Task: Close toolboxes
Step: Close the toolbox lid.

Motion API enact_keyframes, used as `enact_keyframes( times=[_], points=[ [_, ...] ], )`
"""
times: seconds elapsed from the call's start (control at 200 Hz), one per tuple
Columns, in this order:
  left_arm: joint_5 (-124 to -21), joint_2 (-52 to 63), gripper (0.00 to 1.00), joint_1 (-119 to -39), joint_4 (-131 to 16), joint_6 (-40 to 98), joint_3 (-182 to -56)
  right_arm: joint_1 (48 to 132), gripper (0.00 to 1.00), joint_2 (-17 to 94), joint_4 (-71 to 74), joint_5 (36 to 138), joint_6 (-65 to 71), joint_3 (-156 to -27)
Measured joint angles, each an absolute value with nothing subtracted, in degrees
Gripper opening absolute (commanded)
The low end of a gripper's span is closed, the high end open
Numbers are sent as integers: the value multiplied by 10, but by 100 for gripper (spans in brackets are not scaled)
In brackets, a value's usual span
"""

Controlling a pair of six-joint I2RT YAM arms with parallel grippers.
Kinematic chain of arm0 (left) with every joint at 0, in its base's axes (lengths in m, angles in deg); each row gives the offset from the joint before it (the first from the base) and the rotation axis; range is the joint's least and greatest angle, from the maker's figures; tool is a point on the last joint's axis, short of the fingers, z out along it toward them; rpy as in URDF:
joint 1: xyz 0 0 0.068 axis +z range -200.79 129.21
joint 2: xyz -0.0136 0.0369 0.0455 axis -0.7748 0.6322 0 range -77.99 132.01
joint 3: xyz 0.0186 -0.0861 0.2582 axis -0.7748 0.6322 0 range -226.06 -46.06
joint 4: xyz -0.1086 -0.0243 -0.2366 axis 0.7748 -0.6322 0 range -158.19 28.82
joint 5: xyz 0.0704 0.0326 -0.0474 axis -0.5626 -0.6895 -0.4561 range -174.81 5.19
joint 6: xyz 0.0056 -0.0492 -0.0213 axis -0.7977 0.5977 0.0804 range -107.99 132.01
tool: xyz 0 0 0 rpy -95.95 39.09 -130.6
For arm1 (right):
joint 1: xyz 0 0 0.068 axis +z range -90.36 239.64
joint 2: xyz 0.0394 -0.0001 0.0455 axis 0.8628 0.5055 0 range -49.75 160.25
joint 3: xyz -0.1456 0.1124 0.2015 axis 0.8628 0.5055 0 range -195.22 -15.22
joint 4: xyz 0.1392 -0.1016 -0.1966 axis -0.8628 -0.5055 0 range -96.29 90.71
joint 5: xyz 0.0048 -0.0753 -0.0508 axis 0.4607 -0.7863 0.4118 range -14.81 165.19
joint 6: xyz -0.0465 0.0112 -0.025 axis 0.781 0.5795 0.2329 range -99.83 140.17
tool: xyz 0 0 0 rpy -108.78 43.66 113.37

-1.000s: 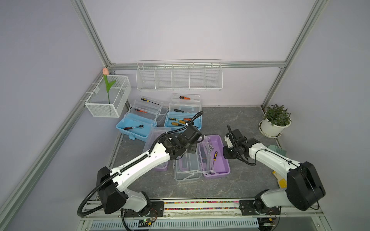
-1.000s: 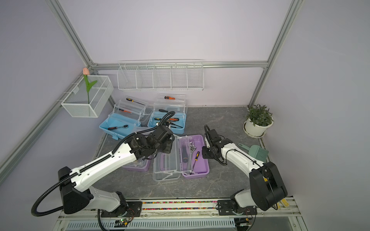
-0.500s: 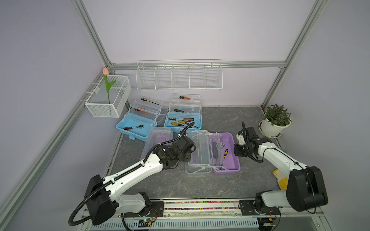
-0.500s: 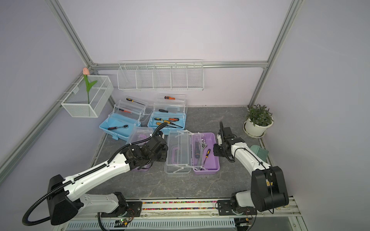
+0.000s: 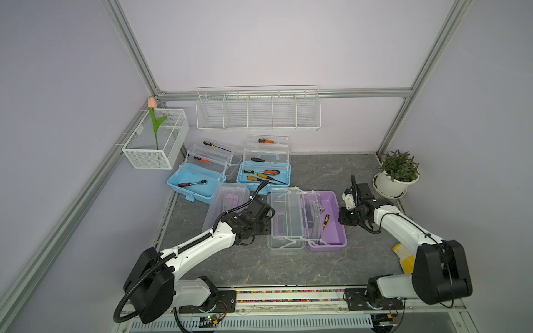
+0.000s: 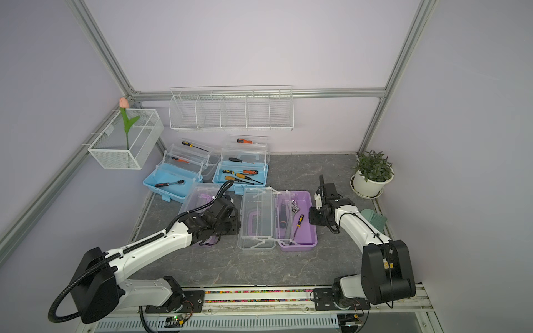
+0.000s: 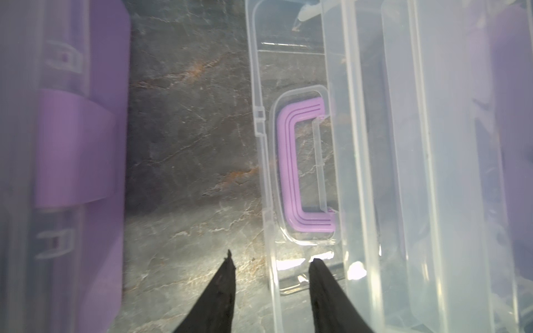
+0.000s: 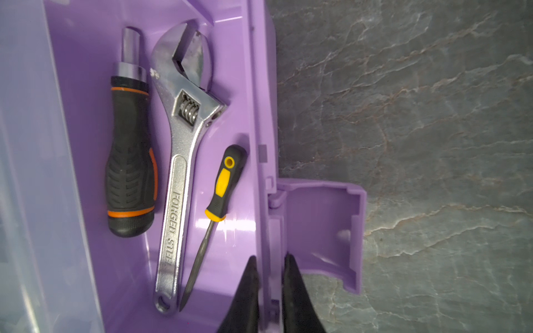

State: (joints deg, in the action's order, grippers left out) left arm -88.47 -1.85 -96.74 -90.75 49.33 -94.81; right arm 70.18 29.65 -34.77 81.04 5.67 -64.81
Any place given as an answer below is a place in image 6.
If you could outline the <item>purple toolbox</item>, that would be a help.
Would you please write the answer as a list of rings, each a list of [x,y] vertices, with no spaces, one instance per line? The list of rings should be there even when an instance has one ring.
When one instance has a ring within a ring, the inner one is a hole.
[[[187,226],[183,223],[183,217],[190,212],[201,213],[206,208],[208,208],[215,198],[223,197],[224,190],[217,190],[213,192],[212,190],[209,193],[206,193],[202,188],[197,190],[193,189],[190,195],[190,201],[196,203],[196,207],[188,207],[187,210],[183,210],[176,218],[174,219],[174,224],[172,228],[169,228],[167,231],[167,236],[172,239],[175,244],[178,244],[178,248],[186,248],[192,244],[192,236],[188,233]]]
[[[280,206],[287,206],[287,228],[279,228]],[[277,191],[270,187],[245,190],[240,210],[242,227],[237,245],[243,251],[311,251],[318,244],[310,225],[312,198],[307,191]]]

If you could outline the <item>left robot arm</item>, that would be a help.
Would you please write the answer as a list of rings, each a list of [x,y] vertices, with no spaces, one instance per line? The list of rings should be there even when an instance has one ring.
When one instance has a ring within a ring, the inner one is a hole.
[[[178,215],[165,229],[135,243],[104,252],[85,253],[68,286],[52,302],[48,319],[64,323],[76,318],[95,323],[117,309],[159,307],[167,312],[194,309],[171,276],[133,280],[152,262],[211,237],[237,234],[239,212],[228,196]]]

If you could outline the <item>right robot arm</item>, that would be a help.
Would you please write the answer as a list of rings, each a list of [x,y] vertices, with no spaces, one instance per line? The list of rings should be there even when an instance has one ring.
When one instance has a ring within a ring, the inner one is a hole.
[[[345,231],[362,251],[359,275],[338,277],[332,285],[337,305],[365,299],[372,305],[395,301],[416,295],[416,283],[408,246],[378,231],[362,216],[349,198],[338,194],[333,183],[319,178],[314,207],[310,208],[310,223],[327,227],[339,234]]]

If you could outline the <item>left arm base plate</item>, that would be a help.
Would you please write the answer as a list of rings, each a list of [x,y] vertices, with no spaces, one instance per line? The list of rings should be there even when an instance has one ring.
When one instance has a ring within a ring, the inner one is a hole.
[[[144,312],[147,314],[173,314],[173,313],[200,313],[205,303],[205,291],[201,289],[185,290],[181,295],[175,296],[166,301],[163,305],[146,306]]]

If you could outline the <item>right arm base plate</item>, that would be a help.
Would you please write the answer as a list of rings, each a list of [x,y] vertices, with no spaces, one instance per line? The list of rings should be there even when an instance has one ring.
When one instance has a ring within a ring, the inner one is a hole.
[[[346,298],[341,291],[332,287],[314,288],[310,292],[310,300],[317,311],[348,311],[369,310],[370,305],[365,298]]]

